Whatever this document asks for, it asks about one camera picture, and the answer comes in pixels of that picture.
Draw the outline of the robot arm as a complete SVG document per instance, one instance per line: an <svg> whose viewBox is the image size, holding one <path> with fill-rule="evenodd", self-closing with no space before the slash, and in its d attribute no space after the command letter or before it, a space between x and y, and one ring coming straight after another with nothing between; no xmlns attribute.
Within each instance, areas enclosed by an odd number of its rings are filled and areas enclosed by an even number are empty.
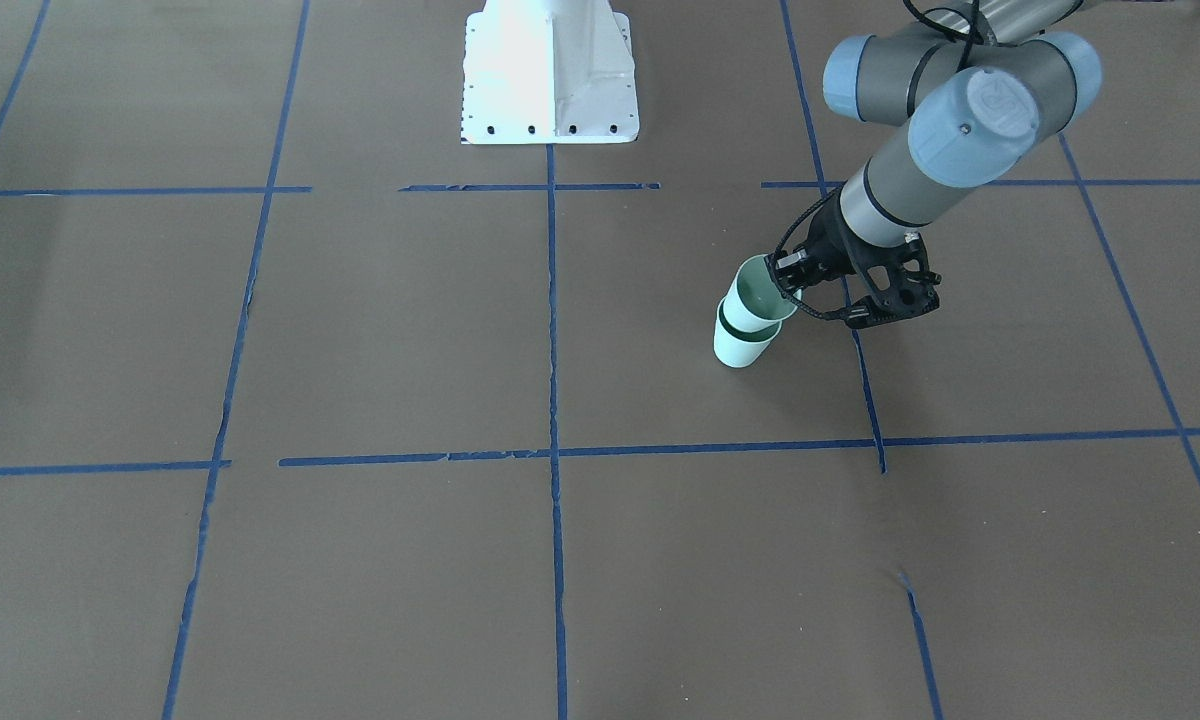
<svg viewBox="0 0 1200 720"><path fill-rule="evenodd" d="M923 228L1070 127L1100 92L1088 41L1058 32L1088 1L958 1L888 36L842 40L821 91L834 113L894 133L768 259L782 292L917 260Z"/></svg>

